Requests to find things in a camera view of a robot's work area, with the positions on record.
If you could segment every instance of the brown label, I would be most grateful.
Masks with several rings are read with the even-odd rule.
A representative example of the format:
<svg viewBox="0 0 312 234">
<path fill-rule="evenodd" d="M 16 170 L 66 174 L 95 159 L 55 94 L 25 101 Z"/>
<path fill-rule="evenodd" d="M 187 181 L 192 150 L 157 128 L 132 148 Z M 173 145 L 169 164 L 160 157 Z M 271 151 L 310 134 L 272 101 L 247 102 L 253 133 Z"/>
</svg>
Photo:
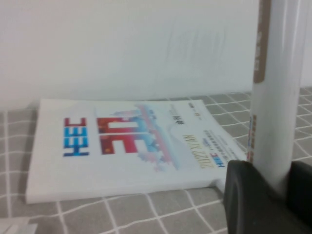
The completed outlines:
<svg viewBox="0 0 312 234">
<path fill-rule="evenodd" d="M 264 81 L 267 62 L 271 0 L 259 1 L 258 31 L 256 39 L 253 82 Z"/>
</svg>

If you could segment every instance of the gray checkered fabric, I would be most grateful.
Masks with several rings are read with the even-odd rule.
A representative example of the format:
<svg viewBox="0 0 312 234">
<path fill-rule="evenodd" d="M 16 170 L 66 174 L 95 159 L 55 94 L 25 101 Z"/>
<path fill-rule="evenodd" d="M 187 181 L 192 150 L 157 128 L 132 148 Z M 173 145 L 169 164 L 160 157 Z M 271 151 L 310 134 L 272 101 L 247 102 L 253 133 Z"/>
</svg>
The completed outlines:
<svg viewBox="0 0 312 234">
<path fill-rule="evenodd" d="M 172 98 L 204 100 L 246 152 L 250 93 Z M 0 217 L 31 217 L 37 234 L 226 234 L 222 195 L 191 189 L 26 205 L 36 110 L 0 113 Z M 293 159 L 312 165 L 312 88 L 301 89 Z"/>
</svg>

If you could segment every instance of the booklet cover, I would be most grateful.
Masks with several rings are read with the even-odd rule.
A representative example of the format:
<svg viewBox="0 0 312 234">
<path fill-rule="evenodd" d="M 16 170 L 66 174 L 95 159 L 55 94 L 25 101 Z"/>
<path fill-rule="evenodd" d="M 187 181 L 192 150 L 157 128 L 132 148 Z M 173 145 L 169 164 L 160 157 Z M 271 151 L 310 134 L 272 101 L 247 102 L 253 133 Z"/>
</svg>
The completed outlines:
<svg viewBox="0 0 312 234">
<path fill-rule="evenodd" d="M 207 187 L 245 160 L 201 100 L 40 102 L 28 203 Z"/>
</svg>

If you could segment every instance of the white wall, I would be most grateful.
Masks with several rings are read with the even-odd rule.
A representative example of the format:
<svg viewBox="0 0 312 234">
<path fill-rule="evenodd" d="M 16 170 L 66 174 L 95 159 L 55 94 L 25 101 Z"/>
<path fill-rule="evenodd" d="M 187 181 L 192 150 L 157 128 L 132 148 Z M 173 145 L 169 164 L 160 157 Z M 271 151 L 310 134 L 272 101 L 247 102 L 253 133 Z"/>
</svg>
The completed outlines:
<svg viewBox="0 0 312 234">
<path fill-rule="evenodd" d="M 0 0 L 0 109 L 250 90 L 257 10 L 257 0 Z M 308 58 L 311 48 L 310 33 Z"/>
<path fill-rule="evenodd" d="M 312 2 L 310 2 L 309 18 L 307 22 L 301 85 L 312 86 Z"/>
</svg>

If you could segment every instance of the white cylinder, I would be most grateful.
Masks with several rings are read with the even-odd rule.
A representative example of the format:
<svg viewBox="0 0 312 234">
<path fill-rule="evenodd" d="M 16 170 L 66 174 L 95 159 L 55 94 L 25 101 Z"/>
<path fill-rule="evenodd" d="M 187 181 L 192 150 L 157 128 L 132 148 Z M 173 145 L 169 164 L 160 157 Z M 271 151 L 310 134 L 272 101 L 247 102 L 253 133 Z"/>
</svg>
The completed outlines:
<svg viewBox="0 0 312 234">
<path fill-rule="evenodd" d="M 310 0 L 260 0 L 248 161 L 285 197 Z"/>
</svg>

